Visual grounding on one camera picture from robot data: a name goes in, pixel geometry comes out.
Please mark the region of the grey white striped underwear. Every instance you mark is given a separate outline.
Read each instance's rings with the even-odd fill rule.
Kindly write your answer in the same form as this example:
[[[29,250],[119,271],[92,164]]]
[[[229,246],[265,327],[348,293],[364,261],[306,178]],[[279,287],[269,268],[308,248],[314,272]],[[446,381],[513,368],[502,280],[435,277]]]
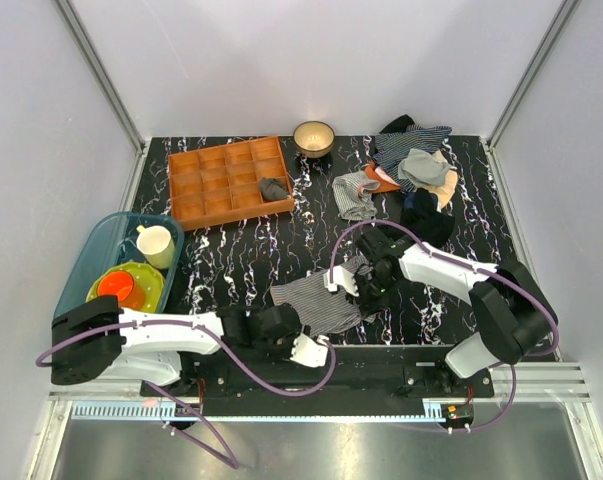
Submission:
[[[372,323],[377,314],[363,316],[356,303],[340,289],[331,293],[324,285],[327,269],[317,271],[283,285],[270,287],[275,305],[289,304],[303,326],[310,327],[312,336],[340,334],[361,322]]]

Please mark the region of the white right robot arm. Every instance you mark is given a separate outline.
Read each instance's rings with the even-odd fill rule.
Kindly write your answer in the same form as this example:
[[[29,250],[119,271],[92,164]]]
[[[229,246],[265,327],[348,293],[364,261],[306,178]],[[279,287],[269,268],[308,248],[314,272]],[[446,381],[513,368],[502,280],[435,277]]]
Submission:
[[[402,279],[435,287],[472,308],[477,331],[454,346],[434,374],[444,395],[461,394],[471,376],[487,367],[517,364],[558,332],[555,312],[518,261],[501,266],[474,262],[407,235],[393,239],[379,227],[364,230],[357,247],[371,267],[355,275],[364,315],[384,308],[387,293]]]

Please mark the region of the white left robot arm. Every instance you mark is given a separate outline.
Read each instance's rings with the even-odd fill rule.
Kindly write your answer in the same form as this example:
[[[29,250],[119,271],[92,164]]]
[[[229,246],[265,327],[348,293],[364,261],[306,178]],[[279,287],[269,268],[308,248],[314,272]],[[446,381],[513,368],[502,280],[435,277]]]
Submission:
[[[38,364],[51,368],[54,385],[98,378],[149,380],[184,396],[195,388],[197,372],[181,362],[181,352],[213,355],[225,344],[294,359],[309,333],[288,304],[178,315],[123,308],[106,295],[53,319],[53,352]]]

